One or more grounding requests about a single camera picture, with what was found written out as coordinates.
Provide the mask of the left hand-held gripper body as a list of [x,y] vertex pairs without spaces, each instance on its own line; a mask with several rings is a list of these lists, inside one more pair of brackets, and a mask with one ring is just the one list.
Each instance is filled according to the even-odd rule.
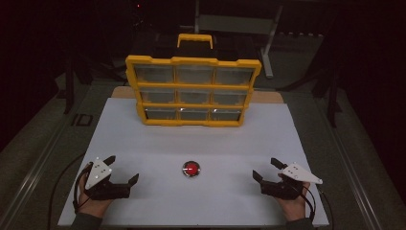
[[84,193],[93,200],[129,198],[131,187],[109,181],[112,169],[97,158],[92,164],[84,186]]

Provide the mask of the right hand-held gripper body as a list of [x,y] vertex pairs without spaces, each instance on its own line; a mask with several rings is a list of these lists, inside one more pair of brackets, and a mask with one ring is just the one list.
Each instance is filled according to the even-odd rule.
[[323,180],[297,163],[287,165],[282,171],[282,180],[278,183],[262,180],[260,191],[264,195],[285,200],[294,200],[302,194],[304,182],[322,184]]

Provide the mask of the round red button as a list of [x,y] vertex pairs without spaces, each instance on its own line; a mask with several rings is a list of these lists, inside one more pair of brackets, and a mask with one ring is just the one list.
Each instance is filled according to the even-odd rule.
[[196,177],[200,174],[200,165],[195,161],[185,162],[182,166],[182,173],[186,177]]

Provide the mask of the clear organizer drawer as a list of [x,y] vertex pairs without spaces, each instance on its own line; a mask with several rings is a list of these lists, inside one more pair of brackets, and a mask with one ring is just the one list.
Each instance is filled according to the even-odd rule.
[[153,104],[170,104],[174,102],[174,90],[171,88],[144,88],[141,90],[144,102]]

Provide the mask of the yellow organizer cabinet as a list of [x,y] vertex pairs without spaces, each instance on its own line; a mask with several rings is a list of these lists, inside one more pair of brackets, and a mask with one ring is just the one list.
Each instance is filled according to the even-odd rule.
[[125,59],[142,122],[239,127],[261,70],[247,36],[142,33]]

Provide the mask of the person's left hand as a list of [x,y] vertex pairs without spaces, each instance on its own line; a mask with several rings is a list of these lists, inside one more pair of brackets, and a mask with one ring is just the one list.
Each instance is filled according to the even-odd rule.
[[87,175],[83,175],[79,181],[79,208],[78,212],[94,216],[102,219],[113,202],[112,199],[107,200],[93,200],[84,193],[84,186],[87,180]]

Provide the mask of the person's right hand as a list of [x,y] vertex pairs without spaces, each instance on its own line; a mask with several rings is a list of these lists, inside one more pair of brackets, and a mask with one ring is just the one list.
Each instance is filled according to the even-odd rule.
[[302,187],[302,194],[294,200],[276,198],[277,202],[282,208],[283,215],[287,221],[294,221],[305,218],[305,197],[309,186],[309,182],[304,182]]

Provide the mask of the black stand leg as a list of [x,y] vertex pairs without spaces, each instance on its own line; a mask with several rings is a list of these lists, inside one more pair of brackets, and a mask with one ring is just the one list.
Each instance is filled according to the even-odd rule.
[[337,103],[339,70],[332,69],[332,77],[330,78],[328,104],[327,104],[327,119],[332,127],[336,127],[335,114],[340,110]]
[[65,114],[68,114],[74,104],[74,70],[72,57],[68,56],[66,58],[66,68],[65,68]]

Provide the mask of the set of clear plastic drawers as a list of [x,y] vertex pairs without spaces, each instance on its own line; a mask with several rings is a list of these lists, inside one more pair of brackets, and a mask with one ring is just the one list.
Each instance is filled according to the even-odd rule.
[[[148,125],[238,127],[252,92],[253,67],[136,64],[137,112]],[[173,103],[146,103],[144,88],[171,88]]]

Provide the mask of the grey metal stand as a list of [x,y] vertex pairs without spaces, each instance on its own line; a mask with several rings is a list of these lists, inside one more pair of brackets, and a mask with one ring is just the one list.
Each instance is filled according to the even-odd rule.
[[194,0],[194,26],[193,31],[199,34],[201,31],[216,31],[227,33],[241,33],[254,35],[267,35],[267,43],[260,48],[260,57],[265,77],[274,77],[269,53],[276,35],[283,6],[278,5],[275,16],[272,19],[237,17],[200,13],[200,0]]

